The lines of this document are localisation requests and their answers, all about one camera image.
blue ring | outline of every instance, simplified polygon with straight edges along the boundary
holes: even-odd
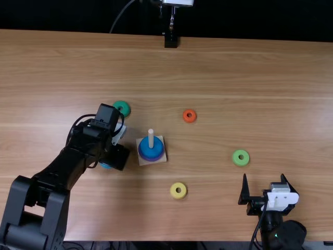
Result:
[[[106,168],[106,169],[111,169],[111,168],[112,168],[112,167],[110,167],[109,165],[104,164],[104,163],[100,163],[100,165],[101,165],[103,168]]]
[[[164,152],[164,145],[160,139],[154,136],[154,147],[149,147],[148,137],[142,139],[139,144],[139,154],[147,161],[156,161],[162,157]]]

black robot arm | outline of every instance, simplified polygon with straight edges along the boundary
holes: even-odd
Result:
[[[120,117],[122,123],[115,131]],[[79,177],[98,162],[124,168],[130,152],[112,141],[123,121],[117,109],[101,104],[95,118],[73,125],[66,146],[48,167],[32,178],[16,178],[0,226],[1,245],[19,250],[63,249],[70,190]],[[35,205],[45,208],[44,216],[24,211],[25,206]]]
[[[247,204],[247,215],[258,216],[258,224],[252,236],[252,245],[260,249],[254,239],[260,228],[263,250],[301,250],[306,237],[306,228],[301,223],[288,220],[283,222],[283,216],[295,208],[299,194],[281,174],[280,182],[271,182],[269,190],[263,190],[262,196],[250,196],[246,174],[238,204]]]

table surface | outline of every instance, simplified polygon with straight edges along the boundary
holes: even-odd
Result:
[[[132,109],[131,156],[123,172],[81,176],[67,240],[249,241],[258,219],[237,205],[243,173],[253,195],[284,173],[300,193],[285,219],[308,241],[333,240],[333,44],[183,37],[164,49],[156,36],[0,30],[0,214],[16,176],[45,168],[77,117],[117,100]],[[140,167],[135,139],[149,128],[168,162]],[[236,149],[248,166],[232,163]]]

